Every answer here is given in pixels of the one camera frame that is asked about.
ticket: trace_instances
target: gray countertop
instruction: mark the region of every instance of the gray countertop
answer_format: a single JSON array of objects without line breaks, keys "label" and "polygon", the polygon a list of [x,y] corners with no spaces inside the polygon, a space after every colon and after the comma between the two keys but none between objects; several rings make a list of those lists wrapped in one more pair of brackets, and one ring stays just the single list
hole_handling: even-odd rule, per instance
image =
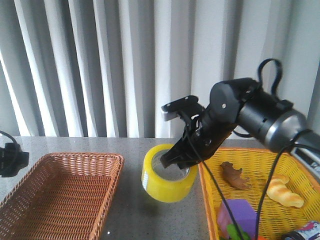
[{"label": "gray countertop", "polygon": [[[13,189],[35,162],[52,152],[118,153],[124,159],[117,190],[103,229],[101,240],[204,240],[209,239],[207,218],[199,176],[189,195],[180,202],[162,203],[151,198],[141,183],[145,154],[156,145],[174,144],[177,139],[93,138],[93,137],[17,137],[29,152],[28,167],[15,177],[0,178],[0,201]],[[10,142],[0,137],[0,146]],[[252,139],[226,140],[224,147],[263,148]]]}]

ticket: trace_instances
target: packing tape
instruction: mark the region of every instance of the packing tape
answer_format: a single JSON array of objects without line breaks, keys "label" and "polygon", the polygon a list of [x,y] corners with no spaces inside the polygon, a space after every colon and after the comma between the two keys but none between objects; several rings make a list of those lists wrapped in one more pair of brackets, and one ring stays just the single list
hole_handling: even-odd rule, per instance
[{"label": "packing tape", "polygon": [[151,148],[144,157],[142,168],[142,186],[144,190],[154,199],[164,203],[174,203],[185,198],[197,176],[196,165],[188,168],[186,176],[179,180],[167,180],[154,171],[155,159],[160,162],[162,153],[167,152],[173,144],[161,144]]}]

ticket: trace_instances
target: purple block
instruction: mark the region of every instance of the purple block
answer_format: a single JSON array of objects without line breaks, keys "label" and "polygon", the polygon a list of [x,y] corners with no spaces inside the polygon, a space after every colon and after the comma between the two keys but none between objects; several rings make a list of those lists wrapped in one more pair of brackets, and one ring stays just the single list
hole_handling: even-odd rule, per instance
[{"label": "purple block", "polygon": [[[250,203],[245,199],[227,199],[231,212],[238,225],[241,226],[251,239],[255,237],[257,214]],[[222,202],[218,210],[217,223],[223,234],[222,237],[229,239],[227,225],[232,224],[231,217],[225,204]]]}]

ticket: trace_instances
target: robotic arm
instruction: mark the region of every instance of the robotic arm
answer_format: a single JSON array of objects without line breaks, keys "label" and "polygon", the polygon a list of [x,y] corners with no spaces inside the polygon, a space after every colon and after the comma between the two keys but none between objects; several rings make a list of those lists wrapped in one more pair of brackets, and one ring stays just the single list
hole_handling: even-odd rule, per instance
[{"label": "robotic arm", "polygon": [[[191,95],[164,105],[162,113],[166,121],[175,117],[185,121],[181,139],[160,159],[165,168],[198,164],[192,147],[202,159],[209,159],[238,125],[275,153],[292,144],[320,150],[320,136],[308,129],[305,116],[291,102],[266,93],[261,82],[251,78],[215,84],[206,108]],[[287,151],[320,181],[319,154],[302,147],[288,147]]]}]

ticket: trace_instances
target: wicker basket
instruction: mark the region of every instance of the wicker basket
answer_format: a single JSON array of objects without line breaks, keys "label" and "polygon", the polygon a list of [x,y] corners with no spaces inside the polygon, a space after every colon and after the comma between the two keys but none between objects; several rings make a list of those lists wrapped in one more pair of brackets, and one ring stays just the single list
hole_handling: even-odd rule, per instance
[{"label": "wicker basket", "polygon": [[110,153],[41,157],[0,203],[0,239],[98,239],[123,165]]},{"label": "wicker basket", "polygon": [[[275,157],[276,154],[264,149],[219,148],[206,163],[215,175],[226,199],[246,199],[257,211]],[[243,168],[241,177],[249,177],[252,188],[236,190],[224,181],[220,164],[225,161],[233,163],[235,169]],[[202,164],[199,165],[199,171],[210,239],[218,240],[221,233],[217,225],[216,212],[222,199]],[[284,207],[266,196],[260,216],[259,235],[268,240],[280,239],[282,234],[297,229],[310,220],[320,221],[320,186],[302,164],[292,156],[283,154],[275,172],[290,178],[287,187],[304,199],[304,206]]]}]

